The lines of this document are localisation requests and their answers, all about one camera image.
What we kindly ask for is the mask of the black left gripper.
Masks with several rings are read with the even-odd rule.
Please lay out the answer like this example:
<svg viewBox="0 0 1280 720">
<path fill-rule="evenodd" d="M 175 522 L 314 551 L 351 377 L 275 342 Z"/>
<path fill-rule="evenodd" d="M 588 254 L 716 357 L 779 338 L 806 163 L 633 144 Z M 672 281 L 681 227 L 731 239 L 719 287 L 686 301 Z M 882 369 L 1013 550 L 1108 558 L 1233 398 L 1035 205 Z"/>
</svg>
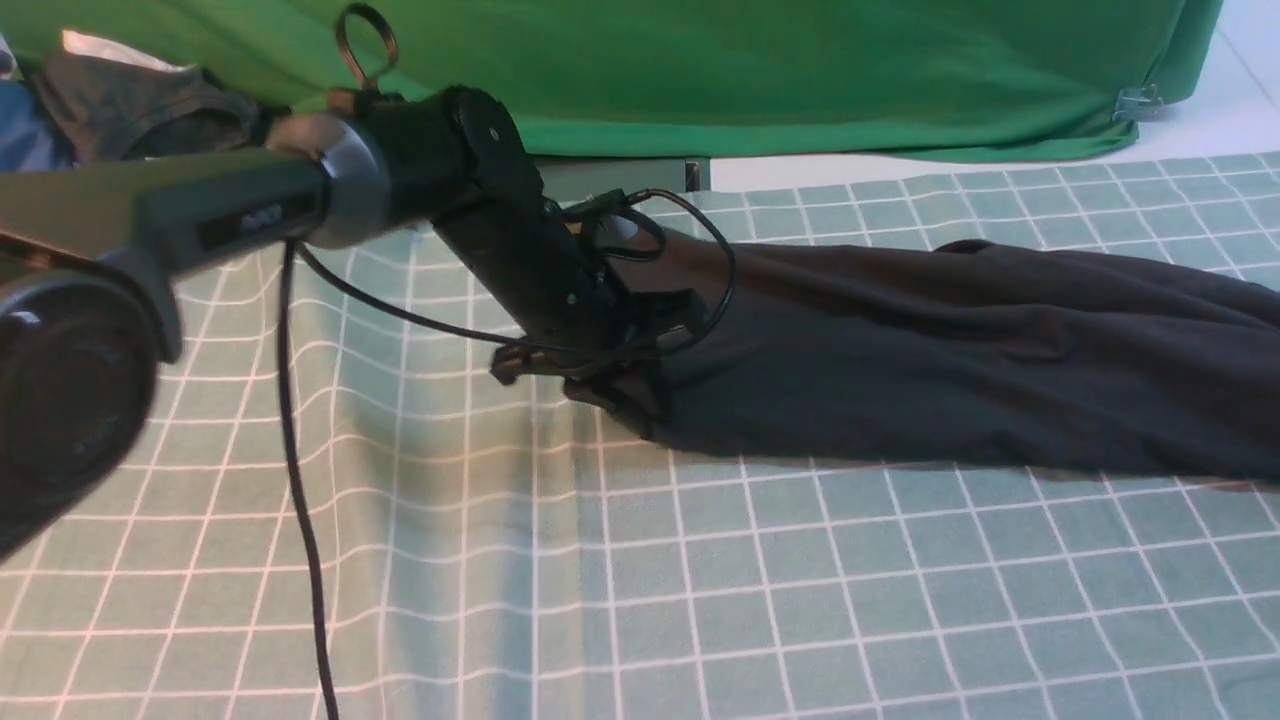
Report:
<svg viewBox="0 0 1280 720">
<path fill-rule="evenodd" d="M 490 372 L 575 379 L 684 351 L 710 332 L 694 290 L 636 291 L 534 196 L 434 195 L 430 222 L 449 250 L 524 331 L 500 342 Z"/>
</svg>

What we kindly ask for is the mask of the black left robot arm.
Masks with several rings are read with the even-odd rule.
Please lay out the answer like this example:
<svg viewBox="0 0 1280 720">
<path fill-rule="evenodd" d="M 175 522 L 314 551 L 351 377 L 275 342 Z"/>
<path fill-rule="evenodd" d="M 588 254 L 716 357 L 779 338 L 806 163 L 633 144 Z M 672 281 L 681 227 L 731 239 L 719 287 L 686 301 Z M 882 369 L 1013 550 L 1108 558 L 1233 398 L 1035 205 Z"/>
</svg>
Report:
<svg viewBox="0 0 1280 720">
<path fill-rule="evenodd" d="M 262 149 L 3 178 L 3 556 L 68 514 L 143 432 L 183 348 L 177 281 L 278 242 L 348 249 L 428 223 L 524 331 L 492 375 L 559 377 L 641 436 L 664 423 L 663 357 L 704 340 L 694 290 L 631 288 L 614 261 L 667 237 L 652 191 L 561 208 L 506 106 L 463 86 L 422 101 L 371 85 L 287 117 Z"/>
</svg>

